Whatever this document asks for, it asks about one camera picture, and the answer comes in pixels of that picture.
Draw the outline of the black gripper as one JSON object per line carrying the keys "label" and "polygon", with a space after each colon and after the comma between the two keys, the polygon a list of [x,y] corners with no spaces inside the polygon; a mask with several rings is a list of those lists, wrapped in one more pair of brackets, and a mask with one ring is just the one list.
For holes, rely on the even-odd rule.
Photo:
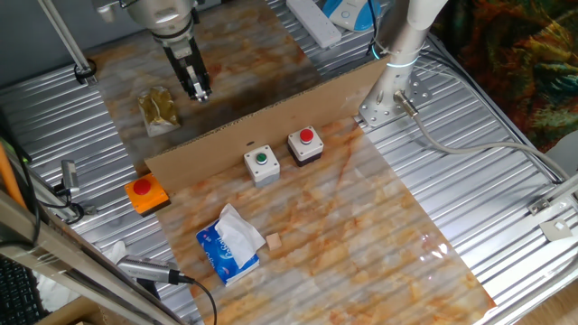
{"label": "black gripper", "polygon": [[183,39],[164,46],[163,50],[189,98],[208,101],[211,93],[210,78],[196,41],[192,38]]}

